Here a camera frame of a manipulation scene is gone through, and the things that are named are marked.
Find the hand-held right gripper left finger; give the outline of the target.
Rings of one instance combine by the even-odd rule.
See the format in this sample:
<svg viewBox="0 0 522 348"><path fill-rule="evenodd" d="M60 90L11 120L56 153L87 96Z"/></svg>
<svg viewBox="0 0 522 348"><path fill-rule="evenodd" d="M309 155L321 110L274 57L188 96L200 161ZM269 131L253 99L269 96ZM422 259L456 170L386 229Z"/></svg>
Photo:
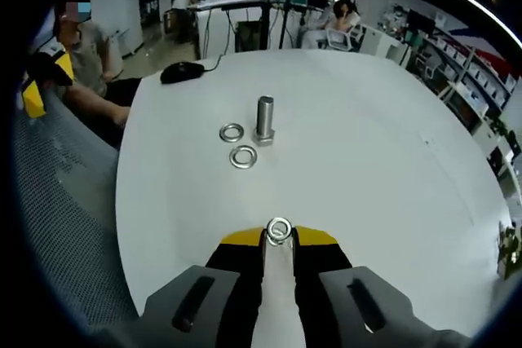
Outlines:
<svg viewBox="0 0 522 348"><path fill-rule="evenodd" d="M265 230L225 236L207 263L150 295L137 319L104 328L96 347L249 347L262 302Z"/></svg>

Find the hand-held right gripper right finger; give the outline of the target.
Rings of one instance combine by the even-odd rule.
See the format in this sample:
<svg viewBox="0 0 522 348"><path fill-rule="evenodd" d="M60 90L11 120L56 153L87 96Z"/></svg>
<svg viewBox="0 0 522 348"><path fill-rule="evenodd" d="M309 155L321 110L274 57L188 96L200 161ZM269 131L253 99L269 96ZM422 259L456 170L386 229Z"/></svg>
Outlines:
<svg viewBox="0 0 522 348"><path fill-rule="evenodd" d="M438 330L409 298L368 267L354 267L337 240L295 227L295 302L308 347L464 347L468 337Z"/></svg>

